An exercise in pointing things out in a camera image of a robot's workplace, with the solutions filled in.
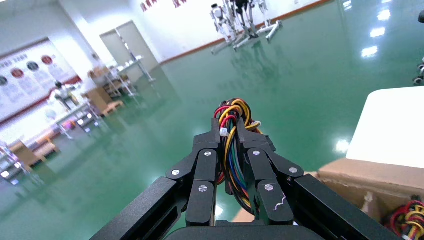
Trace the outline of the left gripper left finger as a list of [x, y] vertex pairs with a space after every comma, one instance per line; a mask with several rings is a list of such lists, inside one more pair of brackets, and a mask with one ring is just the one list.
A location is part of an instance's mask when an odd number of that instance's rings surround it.
[[220, 125], [196, 135], [191, 153], [159, 177], [93, 240], [188, 240], [192, 228], [215, 225]]

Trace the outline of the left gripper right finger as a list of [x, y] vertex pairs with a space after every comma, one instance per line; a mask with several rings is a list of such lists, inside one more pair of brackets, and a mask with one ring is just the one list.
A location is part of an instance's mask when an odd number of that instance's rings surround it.
[[270, 240], [394, 240], [395, 234], [311, 174], [278, 155], [269, 138], [238, 120], [237, 143], [249, 199]]

